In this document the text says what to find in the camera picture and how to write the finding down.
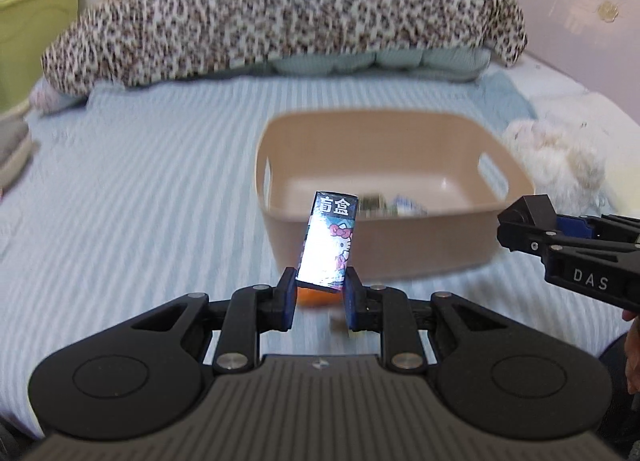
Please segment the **person's right hand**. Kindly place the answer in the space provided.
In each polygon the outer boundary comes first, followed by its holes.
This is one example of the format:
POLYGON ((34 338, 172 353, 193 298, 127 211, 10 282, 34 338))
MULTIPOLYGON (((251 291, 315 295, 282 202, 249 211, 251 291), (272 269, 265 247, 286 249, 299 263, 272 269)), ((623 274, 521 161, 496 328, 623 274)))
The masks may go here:
POLYGON ((624 344, 626 355, 625 377, 628 393, 637 394, 640 389, 640 327, 639 315, 632 311, 623 311, 622 318, 630 322, 624 344))

